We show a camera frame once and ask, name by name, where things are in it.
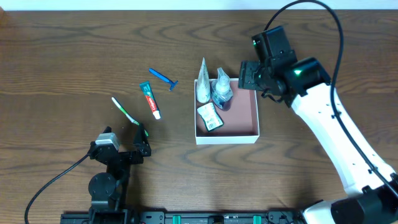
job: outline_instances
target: green toothbrush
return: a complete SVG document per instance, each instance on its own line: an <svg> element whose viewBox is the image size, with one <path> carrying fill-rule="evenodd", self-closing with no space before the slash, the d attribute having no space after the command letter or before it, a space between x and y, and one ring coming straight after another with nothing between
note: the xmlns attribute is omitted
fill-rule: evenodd
<svg viewBox="0 0 398 224"><path fill-rule="evenodd" d="M119 110L121 110L124 115L126 115L126 117L131 121L131 123L139 125L138 121L136 121L134 118L132 118L129 113L127 113L127 111L122 107L122 105L120 105L119 101L117 99L115 99L115 97L112 97L112 101L113 103L119 108Z"/></svg>

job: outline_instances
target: colgate toothpaste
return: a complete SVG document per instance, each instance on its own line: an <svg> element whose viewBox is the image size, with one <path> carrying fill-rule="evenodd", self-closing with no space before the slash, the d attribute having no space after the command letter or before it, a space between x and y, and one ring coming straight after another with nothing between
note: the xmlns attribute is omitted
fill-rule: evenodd
<svg viewBox="0 0 398 224"><path fill-rule="evenodd" d="M139 85L141 87L142 92L147 98L150 109L152 110L152 114L156 119L160 119L160 111L157 107L154 94L152 93L152 89L150 88L149 81L143 82Z"/></svg>

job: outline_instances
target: toothpaste cap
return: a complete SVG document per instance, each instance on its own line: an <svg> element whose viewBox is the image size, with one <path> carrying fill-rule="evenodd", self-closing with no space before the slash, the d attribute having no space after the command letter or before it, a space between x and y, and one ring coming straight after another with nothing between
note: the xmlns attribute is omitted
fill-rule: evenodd
<svg viewBox="0 0 398 224"><path fill-rule="evenodd" d="M153 112L155 119L160 119L160 112L159 111L155 111Z"/></svg>

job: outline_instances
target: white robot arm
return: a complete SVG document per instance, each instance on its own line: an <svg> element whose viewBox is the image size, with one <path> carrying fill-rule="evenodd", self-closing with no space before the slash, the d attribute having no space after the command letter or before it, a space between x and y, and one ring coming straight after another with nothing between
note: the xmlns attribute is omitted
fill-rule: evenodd
<svg viewBox="0 0 398 224"><path fill-rule="evenodd" d="M363 193L363 188L370 186L377 189L384 185L380 178L371 172L358 151L351 144L341 126L337 122L330 102L330 85L321 83L307 90L307 95L297 96L292 109L310 127L325 149L340 176L348 197ZM365 140L359 129L353 123L335 92L335 103L340 118L348 128L358 146L387 181L391 181L393 168L386 164ZM331 215L331 205L336 202L320 202L303 211L308 224L335 224Z"/></svg>

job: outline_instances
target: open cardboard box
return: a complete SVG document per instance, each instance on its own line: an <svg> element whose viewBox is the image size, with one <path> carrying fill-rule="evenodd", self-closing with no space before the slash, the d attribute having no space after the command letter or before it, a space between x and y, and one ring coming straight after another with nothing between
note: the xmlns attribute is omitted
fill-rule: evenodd
<svg viewBox="0 0 398 224"><path fill-rule="evenodd" d="M195 139L197 144L252 144L260 136L259 114L257 110L257 96L254 90L238 88L238 79L231 78L233 98L231 109L220 110L216 105L218 115L224 125L214 131L208 132L197 109L203 103L197 102L195 80Z"/></svg>

